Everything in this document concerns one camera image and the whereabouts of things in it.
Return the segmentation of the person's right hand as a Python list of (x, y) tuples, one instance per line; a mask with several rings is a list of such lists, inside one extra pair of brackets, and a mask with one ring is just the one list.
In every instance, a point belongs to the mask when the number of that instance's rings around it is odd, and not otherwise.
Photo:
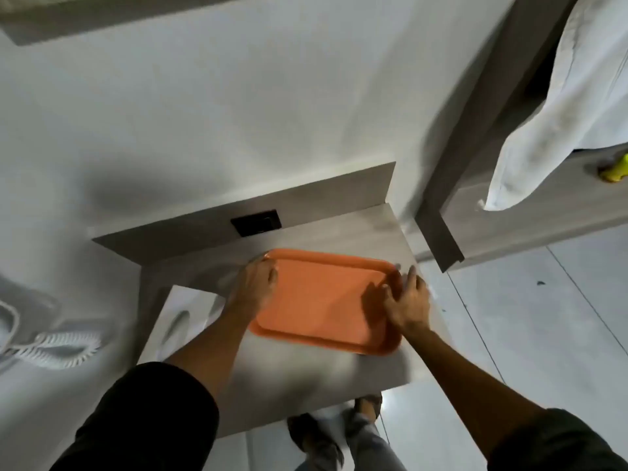
[(417, 273), (416, 266), (409, 269), (404, 288), (395, 299), (399, 303), (397, 314), (386, 316), (405, 339), (409, 340), (417, 333), (429, 330), (429, 290), (423, 278)]

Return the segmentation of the person's left hand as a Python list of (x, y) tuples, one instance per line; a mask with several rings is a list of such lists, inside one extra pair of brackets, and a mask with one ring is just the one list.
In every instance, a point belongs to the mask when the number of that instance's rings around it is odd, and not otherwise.
[(225, 312), (229, 316), (245, 318), (250, 322), (271, 300), (276, 285), (271, 292), (260, 292), (256, 289), (256, 262), (260, 259), (269, 258), (260, 257), (249, 262), (238, 274), (225, 305)]

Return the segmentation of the orange plastic tray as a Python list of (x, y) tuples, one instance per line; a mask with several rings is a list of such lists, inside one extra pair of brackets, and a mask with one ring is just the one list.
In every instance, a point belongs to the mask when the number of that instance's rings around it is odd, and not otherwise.
[(278, 280), (249, 325), (259, 337), (365, 356), (388, 356), (402, 337), (389, 323), (382, 285), (398, 297), (397, 266), (388, 261), (296, 249), (272, 249)]

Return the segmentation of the person's right forearm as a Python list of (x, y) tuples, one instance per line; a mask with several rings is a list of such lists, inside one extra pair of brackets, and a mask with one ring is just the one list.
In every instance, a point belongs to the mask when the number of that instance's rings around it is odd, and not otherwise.
[(412, 323), (403, 329), (403, 336), (487, 460), (506, 438), (544, 413), (541, 406), (461, 356), (427, 325)]

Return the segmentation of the person's left forearm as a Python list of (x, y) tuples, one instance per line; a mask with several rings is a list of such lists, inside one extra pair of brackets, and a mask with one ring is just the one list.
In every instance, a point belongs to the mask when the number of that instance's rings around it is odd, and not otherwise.
[(227, 386), (240, 344), (259, 312), (252, 303), (229, 303), (218, 319), (167, 358), (195, 378), (213, 398)]

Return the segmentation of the person's right sandal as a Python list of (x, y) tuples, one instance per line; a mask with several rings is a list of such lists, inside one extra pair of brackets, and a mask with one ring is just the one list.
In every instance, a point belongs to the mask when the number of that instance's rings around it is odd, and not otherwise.
[(354, 400), (354, 412), (366, 417), (369, 423), (374, 424), (381, 414), (382, 393), (368, 394)]

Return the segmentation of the person's right leg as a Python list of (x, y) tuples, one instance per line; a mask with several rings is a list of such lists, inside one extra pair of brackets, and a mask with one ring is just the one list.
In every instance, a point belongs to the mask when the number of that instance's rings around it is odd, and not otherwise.
[(407, 471), (366, 415), (349, 409), (343, 414), (343, 422), (355, 471)]

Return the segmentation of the person's black left sleeve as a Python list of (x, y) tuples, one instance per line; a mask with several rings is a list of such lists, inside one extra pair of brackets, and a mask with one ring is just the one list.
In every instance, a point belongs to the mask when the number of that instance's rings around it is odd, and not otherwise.
[(214, 397), (189, 373), (140, 364), (105, 393), (50, 471), (202, 471), (218, 422)]

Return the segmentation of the person's black sleeve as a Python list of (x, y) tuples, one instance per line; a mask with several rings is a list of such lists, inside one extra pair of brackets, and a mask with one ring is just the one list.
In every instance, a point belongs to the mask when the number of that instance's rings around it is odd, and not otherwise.
[(218, 422), (214, 397), (189, 373), (140, 364), (105, 393), (50, 471), (202, 471)]
[(575, 415), (548, 409), (501, 441), (487, 471), (628, 471), (628, 462)]

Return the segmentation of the person's black right sleeve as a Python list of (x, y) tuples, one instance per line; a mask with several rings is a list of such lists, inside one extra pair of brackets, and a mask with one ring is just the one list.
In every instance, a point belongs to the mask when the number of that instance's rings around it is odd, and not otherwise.
[(548, 409), (501, 441), (487, 471), (628, 471), (628, 462), (575, 415)]

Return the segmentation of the yellow plastic object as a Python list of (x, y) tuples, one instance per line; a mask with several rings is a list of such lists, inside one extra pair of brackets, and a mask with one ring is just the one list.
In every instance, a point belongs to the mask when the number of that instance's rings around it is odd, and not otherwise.
[(618, 183), (628, 177), (628, 152), (616, 160), (615, 163), (598, 168), (598, 177), (607, 183)]

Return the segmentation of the white bed sheet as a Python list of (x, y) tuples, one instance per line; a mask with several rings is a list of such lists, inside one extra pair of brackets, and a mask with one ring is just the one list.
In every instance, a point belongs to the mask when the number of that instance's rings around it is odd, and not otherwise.
[(574, 150), (628, 144), (628, 0), (578, 0), (558, 44), (545, 102), (505, 140), (488, 212), (529, 197)]

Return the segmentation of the black wall socket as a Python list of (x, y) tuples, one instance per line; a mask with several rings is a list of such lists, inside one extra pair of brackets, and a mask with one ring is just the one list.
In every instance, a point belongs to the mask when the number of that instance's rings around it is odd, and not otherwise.
[(252, 213), (230, 220), (240, 237), (251, 237), (282, 228), (276, 210)]

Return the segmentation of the grey wooden bed frame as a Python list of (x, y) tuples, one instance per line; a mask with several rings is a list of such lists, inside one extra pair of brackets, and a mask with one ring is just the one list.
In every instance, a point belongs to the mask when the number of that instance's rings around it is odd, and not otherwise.
[(415, 221), (442, 272), (628, 223), (628, 0), (514, 0)]

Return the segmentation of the white wall telephone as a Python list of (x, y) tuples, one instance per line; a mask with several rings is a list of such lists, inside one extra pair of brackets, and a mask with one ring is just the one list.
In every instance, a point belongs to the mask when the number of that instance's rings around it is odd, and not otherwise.
[(9, 346), (28, 345), (41, 333), (52, 331), (59, 322), (60, 307), (52, 296), (0, 274), (0, 355)]

